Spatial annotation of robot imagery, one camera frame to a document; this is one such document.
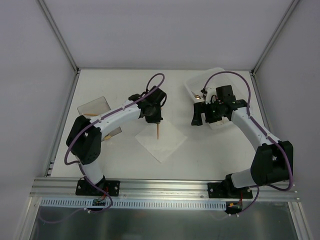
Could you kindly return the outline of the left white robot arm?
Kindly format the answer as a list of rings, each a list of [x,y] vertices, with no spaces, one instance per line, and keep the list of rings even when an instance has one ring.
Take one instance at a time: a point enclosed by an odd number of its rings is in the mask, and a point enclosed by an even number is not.
[[[99,195],[106,190],[106,178],[98,163],[104,138],[122,124],[144,118],[149,124],[159,124],[163,118],[161,108],[167,100],[167,94],[160,91],[144,96],[134,94],[117,109],[110,110],[105,115],[93,119],[81,115],[73,123],[67,137],[66,155],[72,153],[75,163],[87,182],[87,189],[93,195]]]

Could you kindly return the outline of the white paper napkin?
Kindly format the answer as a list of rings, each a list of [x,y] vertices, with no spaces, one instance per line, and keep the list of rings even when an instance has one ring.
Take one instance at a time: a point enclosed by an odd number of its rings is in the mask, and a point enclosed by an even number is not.
[[[159,140],[157,126],[147,125],[135,139],[160,163],[166,161],[187,139],[174,125],[164,119],[159,124]]]

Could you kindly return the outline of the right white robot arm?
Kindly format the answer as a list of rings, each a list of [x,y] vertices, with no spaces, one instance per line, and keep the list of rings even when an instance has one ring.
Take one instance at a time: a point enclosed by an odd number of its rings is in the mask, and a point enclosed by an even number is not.
[[[215,100],[208,90],[202,92],[205,100],[193,104],[191,125],[212,124],[227,118],[242,131],[255,150],[250,168],[226,175],[213,191],[238,198],[250,187],[273,188],[280,181],[289,181],[285,190],[290,190],[293,185],[293,145],[288,140],[281,141],[261,126],[249,113],[249,104],[236,98],[231,85],[216,88]]]

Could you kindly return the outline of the orange plastic fork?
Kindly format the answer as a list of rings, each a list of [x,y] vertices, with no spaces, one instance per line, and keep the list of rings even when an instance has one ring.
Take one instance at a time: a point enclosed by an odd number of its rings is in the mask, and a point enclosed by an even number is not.
[[[89,117],[96,117],[99,114],[93,114],[93,113],[83,113],[84,116],[89,116]]]

